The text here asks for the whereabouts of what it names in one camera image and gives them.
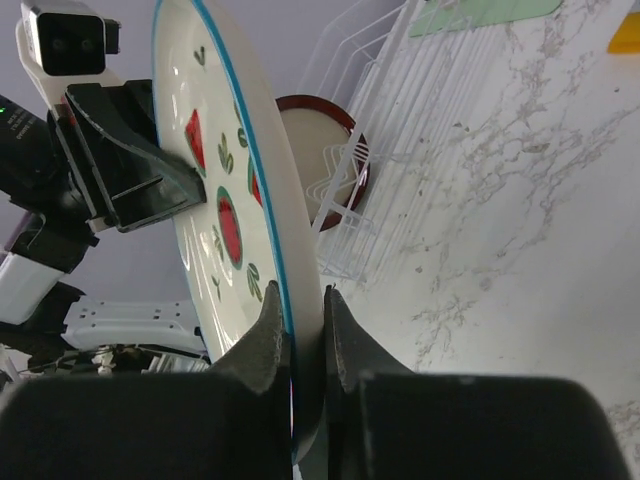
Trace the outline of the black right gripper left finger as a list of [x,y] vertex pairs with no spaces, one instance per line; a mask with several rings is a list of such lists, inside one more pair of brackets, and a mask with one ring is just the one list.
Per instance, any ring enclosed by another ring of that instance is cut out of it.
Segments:
[[198,373],[56,376],[1,397],[5,479],[288,479],[290,340],[278,285]]

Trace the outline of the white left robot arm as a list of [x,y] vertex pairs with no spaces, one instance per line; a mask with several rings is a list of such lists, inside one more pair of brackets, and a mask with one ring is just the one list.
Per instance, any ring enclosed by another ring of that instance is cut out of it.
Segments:
[[1,345],[31,374],[203,371],[189,301],[94,300],[64,282],[98,243],[203,202],[203,182],[158,145],[152,84],[72,84],[45,118],[1,102],[1,188],[24,219],[1,252]]

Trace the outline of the red rimmed beige plate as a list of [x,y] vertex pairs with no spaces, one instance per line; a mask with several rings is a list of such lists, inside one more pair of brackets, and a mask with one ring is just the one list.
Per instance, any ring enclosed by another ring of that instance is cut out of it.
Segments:
[[[294,154],[310,220],[315,220],[333,180],[355,120],[339,105],[321,97],[296,94],[276,100]],[[369,146],[365,137],[355,145],[321,229],[337,226],[347,209],[365,196],[369,178]]]

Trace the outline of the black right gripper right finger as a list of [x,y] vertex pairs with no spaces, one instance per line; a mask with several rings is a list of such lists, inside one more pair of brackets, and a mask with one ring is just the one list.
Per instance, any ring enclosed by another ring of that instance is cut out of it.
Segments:
[[421,374],[324,294],[332,479],[627,479],[603,409],[581,385]]

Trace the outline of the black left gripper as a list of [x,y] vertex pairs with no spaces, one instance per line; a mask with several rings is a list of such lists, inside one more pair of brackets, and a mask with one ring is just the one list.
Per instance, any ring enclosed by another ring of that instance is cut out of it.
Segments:
[[9,250],[73,271],[98,243],[206,201],[196,168],[159,146],[150,82],[71,84],[40,118],[1,99],[1,190],[27,212]]

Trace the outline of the white watermelon pattern plate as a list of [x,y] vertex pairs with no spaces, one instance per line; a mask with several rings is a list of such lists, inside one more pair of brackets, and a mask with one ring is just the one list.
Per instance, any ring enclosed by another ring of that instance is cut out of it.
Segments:
[[292,458],[301,460],[322,405],[323,302],[315,240],[270,82],[246,34],[214,1],[160,1],[153,96],[163,149],[193,166],[204,203],[174,219],[209,356],[256,323],[275,282],[291,342]]

